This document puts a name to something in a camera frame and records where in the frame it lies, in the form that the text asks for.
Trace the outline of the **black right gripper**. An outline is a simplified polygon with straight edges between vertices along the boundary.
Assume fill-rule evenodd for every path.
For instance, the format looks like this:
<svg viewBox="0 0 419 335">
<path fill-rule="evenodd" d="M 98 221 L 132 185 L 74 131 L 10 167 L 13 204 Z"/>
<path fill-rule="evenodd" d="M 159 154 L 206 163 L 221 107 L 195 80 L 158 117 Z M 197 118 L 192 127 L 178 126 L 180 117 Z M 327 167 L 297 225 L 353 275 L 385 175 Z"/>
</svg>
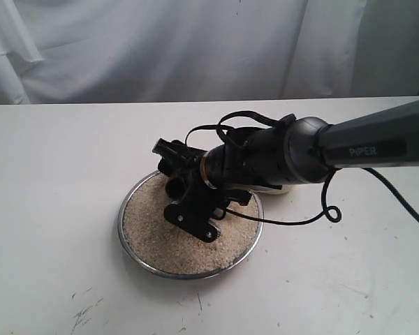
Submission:
<svg viewBox="0 0 419 335">
<path fill-rule="evenodd" d="M 209 187 L 200 175 L 206 152 L 179 140 L 159 139 L 152 152 L 161 156 L 158 171 L 167 176 L 166 195 L 171 202 L 163 210 L 167 222 L 211 243 L 220 236 L 214 223 L 225 218 L 231 202 L 248 205 L 250 192 Z"/>
</svg>

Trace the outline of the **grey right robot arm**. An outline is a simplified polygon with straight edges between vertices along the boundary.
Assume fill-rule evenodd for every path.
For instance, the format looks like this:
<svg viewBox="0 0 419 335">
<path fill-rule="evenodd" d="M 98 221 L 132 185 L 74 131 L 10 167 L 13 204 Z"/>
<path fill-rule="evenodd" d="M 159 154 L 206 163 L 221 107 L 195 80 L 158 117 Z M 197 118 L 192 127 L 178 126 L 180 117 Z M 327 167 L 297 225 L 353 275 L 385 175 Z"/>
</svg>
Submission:
<svg viewBox="0 0 419 335">
<path fill-rule="evenodd" d="M 235 117 L 256 126 L 235 128 L 222 118 L 208 126 L 221 140 L 209 151 L 162 139 L 153 148 L 168 178 L 164 218 L 207 243 L 219 237 L 216 222 L 230 204 L 245 206 L 255 192 L 300 184 L 327 188 L 344 168 L 378 177 L 380 168 L 419 167 L 419 100 L 340 124 L 294 114 L 271 119 L 249 110 L 228 115 Z"/>
</svg>

